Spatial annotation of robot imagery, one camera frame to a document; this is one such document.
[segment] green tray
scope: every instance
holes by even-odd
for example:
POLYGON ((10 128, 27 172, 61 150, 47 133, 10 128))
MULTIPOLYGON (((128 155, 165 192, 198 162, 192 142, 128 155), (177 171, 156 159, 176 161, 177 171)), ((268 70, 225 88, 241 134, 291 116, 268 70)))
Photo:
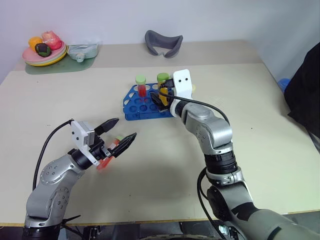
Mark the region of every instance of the green tray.
POLYGON ((69 55, 66 55, 60 61, 48 66, 31 66, 25 64, 25 72, 31 75, 78 72, 90 68, 94 61, 95 57, 85 59, 83 62, 77 62, 69 55))

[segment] beige table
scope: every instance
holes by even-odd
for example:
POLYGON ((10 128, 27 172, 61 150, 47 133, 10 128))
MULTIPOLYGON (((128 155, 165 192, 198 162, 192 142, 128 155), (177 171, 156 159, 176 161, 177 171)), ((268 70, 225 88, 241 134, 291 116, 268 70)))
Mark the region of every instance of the beige table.
MULTIPOLYGON (((150 56, 143 45, 104 46, 84 71, 28 75, 23 65, 0 85, 0 225, 22 226, 34 168, 48 134, 74 118, 93 126, 119 117, 102 138, 137 132, 105 174, 90 167, 74 186, 66 217, 75 224, 199 220, 196 182, 205 166, 196 138, 177 118, 126 121, 122 99, 135 75, 188 68, 195 100, 221 108, 233 128, 234 152, 255 205, 278 213, 320 209, 320 159, 289 112, 281 90, 243 41, 185 43, 176 58, 150 56)), ((70 128, 54 135, 41 167, 75 147, 70 128)), ((203 187, 209 183, 205 180, 203 187)))

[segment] green test tube cap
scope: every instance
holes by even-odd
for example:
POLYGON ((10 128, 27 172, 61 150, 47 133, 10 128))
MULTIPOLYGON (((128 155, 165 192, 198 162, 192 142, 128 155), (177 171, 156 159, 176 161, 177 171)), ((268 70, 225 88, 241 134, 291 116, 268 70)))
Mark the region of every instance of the green test tube cap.
POLYGON ((145 85, 146 84, 146 77, 142 74, 135 76, 135 82, 138 85, 145 85))
POLYGON ((164 83, 166 80, 168 80, 170 78, 169 74, 166 73, 166 72, 162 72, 162 73, 159 73, 157 76, 156 76, 156 80, 159 84, 162 84, 164 83))

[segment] blue object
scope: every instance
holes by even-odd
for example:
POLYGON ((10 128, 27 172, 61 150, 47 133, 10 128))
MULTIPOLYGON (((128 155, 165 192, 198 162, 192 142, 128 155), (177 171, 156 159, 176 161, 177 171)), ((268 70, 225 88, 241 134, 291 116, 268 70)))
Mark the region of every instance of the blue object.
POLYGON ((124 97, 123 112, 125 119, 128 121, 133 121, 142 119, 160 119, 172 117, 169 110, 159 112, 157 105, 155 105, 151 99, 150 93, 158 93, 158 84, 148 83, 145 85, 145 87, 145 97, 139 97, 137 85, 133 85, 130 91, 124 97))
POLYGON ((280 81, 278 81, 278 85, 281 88, 281 91, 284 93, 286 90, 286 87, 288 86, 288 84, 290 83, 290 79, 289 78, 282 78, 280 81))

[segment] robotic arm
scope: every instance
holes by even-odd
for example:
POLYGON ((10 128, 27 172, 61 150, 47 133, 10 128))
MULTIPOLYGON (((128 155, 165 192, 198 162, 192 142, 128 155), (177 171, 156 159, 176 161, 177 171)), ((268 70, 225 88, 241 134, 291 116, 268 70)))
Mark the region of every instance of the robotic arm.
POLYGON ((187 69, 176 71, 167 86, 174 86, 170 112, 180 117, 185 128, 198 140, 204 154, 206 176, 212 186, 207 198, 213 214, 230 222, 250 240, 318 240, 320 236, 268 209, 258 209, 237 165, 232 129, 227 120, 209 108, 190 102, 192 85, 187 69))
POLYGON ((26 203, 23 240, 57 240, 60 226, 69 201, 72 187, 91 165, 99 160, 118 157, 134 141, 133 133, 113 148, 106 148, 100 135, 119 121, 110 119, 93 129, 87 122, 71 121, 72 140, 79 149, 70 150, 47 164, 40 174, 40 181, 26 203))

